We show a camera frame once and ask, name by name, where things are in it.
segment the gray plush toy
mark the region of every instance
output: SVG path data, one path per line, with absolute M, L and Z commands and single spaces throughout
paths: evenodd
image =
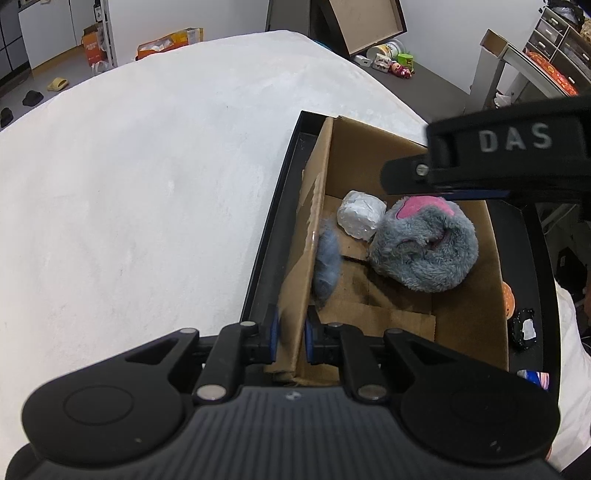
M 453 202 L 405 197 L 382 218 L 369 251 L 374 270 L 411 290 L 458 286 L 478 258 L 474 225 Z

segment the black shoe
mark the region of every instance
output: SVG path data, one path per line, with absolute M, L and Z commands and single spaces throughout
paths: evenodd
M 14 116 L 12 115 L 10 108 L 2 109 L 2 112 L 0 112 L 0 128 L 7 127 L 13 120 Z
M 27 92 L 27 94 L 25 95 L 25 98 L 22 101 L 22 104 L 24 106 L 35 106 L 39 102 L 41 102 L 41 100 L 43 100 L 43 94 L 41 92 L 36 92 L 35 90 L 29 90 Z

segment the green container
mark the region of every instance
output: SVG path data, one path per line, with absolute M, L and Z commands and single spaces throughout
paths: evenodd
M 414 71 L 414 57 L 410 53 L 399 53 L 397 60 L 400 65 L 408 67 L 411 72 Z

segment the open box lid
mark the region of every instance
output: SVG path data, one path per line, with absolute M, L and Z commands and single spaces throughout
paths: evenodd
M 329 46 L 344 57 L 407 30 L 399 0 L 317 0 L 317 4 L 330 30 Z

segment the pink plush ear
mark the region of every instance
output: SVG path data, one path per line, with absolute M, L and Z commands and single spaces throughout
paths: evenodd
M 396 213 L 396 218 L 408 218 L 416 215 L 421 208 L 433 206 L 437 207 L 449 216 L 453 216 L 454 212 L 447 202 L 441 197 L 419 196 L 407 198 L 404 205 Z

